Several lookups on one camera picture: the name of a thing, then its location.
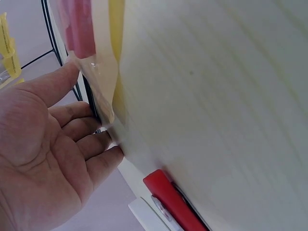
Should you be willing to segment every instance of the red handle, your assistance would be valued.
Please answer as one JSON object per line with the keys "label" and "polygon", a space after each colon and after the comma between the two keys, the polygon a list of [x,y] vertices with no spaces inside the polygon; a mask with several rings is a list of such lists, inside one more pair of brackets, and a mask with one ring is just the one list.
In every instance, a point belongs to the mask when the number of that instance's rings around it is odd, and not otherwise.
{"label": "red handle", "polygon": [[185,231],[208,231],[187,207],[162,170],[151,173],[143,182]]}

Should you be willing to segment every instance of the white surface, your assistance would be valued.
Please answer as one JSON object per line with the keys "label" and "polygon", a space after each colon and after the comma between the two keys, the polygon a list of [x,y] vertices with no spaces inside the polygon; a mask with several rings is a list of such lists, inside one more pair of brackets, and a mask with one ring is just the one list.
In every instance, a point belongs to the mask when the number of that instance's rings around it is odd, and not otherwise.
{"label": "white surface", "polygon": [[170,231],[142,198],[137,198],[128,207],[146,231]]}
{"label": "white surface", "polygon": [[163,168],[213,230],[307,230],[307,4],[126,1],[115,130],[137,196]]}

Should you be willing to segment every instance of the hand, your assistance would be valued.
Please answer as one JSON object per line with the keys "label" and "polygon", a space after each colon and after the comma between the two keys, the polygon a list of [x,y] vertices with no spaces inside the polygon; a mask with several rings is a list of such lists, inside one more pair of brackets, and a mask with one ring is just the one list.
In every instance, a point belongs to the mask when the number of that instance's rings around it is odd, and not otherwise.
{"label": "hand", "polygon": [[77,213],[121,162],[85,102],[51,107],[77,82],[59,70],[0,92],[1,230],[51,230]]}

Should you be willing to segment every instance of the black wire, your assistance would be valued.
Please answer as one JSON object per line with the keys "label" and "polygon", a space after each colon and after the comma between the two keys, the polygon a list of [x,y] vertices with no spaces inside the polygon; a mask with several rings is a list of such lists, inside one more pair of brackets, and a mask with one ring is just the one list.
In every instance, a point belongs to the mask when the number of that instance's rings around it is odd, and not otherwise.
{"label": "black wire", "polygon": [[75,88],[73,88],[73,93],[74,93],[76,99],[77,99],[78,101],[80,101],[80,98],[79,98],[79,96],[78,96],[78,94],[77,94]]}
{"label": "black wire", "polygon": [[21,67],[21,69],[24,69],[25,67],[27,67],[27,66],[29,66],[30,64],[34,63],[36,60],[38,60],[38,59],[44,57],[45,55],[47,55],[47,54],[49,54],[49,53],[51,53],[51,52],[54,52],[54,50],[50,50],[50,51],[48,51],[48,52],[42,54],[41,56],[37,57],[36,59],[32,60],[31,62],[29,62],[29,63],[23,65],[23,66]]}
{"label": "black wire", "polygon": [[63,62],[62,62],[61,57],[60,57],[60,53],[59,53],[59,50],[58,50],[57,42],[56,42],[56,39],[55,39],[55,36],[54,36],[54,32],[53,32],[53,28],[52,28],[52,23],[51,23],[51,19],[50,19],[50,15],[49,15],[47,0],[44,0],[44,4],[45,4],[45,10],[46,10],[47,20],[48,20],[48,28],[49,28],[49,30],[51,32],[51,38],[52,38],[52,41],[53,41],[53,47],[55,49],[55,54],[57,56],[57,59],[59,61],[60,66],[63,66]]}

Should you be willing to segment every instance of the yellow label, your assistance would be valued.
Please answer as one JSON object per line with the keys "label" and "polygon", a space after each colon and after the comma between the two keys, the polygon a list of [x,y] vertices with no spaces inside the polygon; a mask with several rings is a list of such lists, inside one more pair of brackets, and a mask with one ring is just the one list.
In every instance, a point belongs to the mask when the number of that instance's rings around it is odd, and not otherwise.
{"label": "yellow label", "polygon": [[[13,38],[10,39],[10,42],[13,47],[15,47],[15,40]],[[17,56],[17,52],[13,54],[12,57],[6,58],[2,60],[3,66],[9,73],[9,75],[15,79],[20,76],[21,74],[21,66],[19,63],[19,58]]]}
{"label": "yellow label", "polygon": [[10,44],[9,27],[6,21],[6,13],[0,15],[0,54],[3,58],[9,58],[15,50]]}
{"label": "yellow label", "polygon": [[19,84],[19,83],[23,83],[25,81],[24,78],[19,79],[14,85]]}
{"label": "yellow label", "polygon": [[[10,39],[10,43],[13,47],[15,47],[15,40],[13,38]],[[19,58],[17,52],[14,52],[12,57],[6,58],[2,60],[2,64],[6,69],[6,72],[10,75],[9,78],[3,75],[3,80],[0,81],[0,89],[9,84],[14,79],[18,78],[21,74],[21,66],[19,62]]]}

